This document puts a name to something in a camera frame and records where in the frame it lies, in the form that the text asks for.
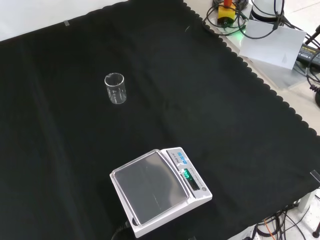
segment black cloth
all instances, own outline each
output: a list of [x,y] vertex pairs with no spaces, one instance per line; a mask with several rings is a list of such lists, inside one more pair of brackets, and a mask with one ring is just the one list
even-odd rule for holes
[[69,23],[0,43],[1,239],[110,239],[126,215],[109,174],[153,149],[181,146],[213,199],[142,240],[226,240],[318,186],[315,131],[181,0]]

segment yellow device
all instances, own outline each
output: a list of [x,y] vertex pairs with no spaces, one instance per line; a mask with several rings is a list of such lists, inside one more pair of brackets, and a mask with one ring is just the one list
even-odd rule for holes
[[232,24],[236,18],[236,6],[232,3],[232,0],[224,0],[223,5],[233,8],[234,10],[219,6],[217,23],[220,25]]

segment black power supply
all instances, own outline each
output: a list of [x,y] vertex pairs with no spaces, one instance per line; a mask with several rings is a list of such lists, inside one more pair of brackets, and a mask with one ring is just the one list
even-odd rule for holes
[[[318,52],[320,52],[319,49],[302,44],[296,60],[302,64],[308,65],[311,58]],[[312,60],[311,67],[320,70],[320,54]]]

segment weighing scale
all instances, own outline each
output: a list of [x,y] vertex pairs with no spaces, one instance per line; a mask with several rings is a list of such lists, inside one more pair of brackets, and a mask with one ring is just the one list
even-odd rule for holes
[[212,199],[181,147],[150,151],[110,177],[137,238]]

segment green digital display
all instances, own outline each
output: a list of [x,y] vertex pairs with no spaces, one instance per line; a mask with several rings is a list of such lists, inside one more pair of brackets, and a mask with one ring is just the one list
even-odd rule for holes
[[198,184],[196,183],[196,181],[194,180],[194,178],[192,177],[191,173],[189,172],[189,170],[187,168],[182,169],[182,173],[184,175],[184,178],[188,181],[188,183],[190,184],[191,188],[193,189],[193,191],[197,191],[200,190]]

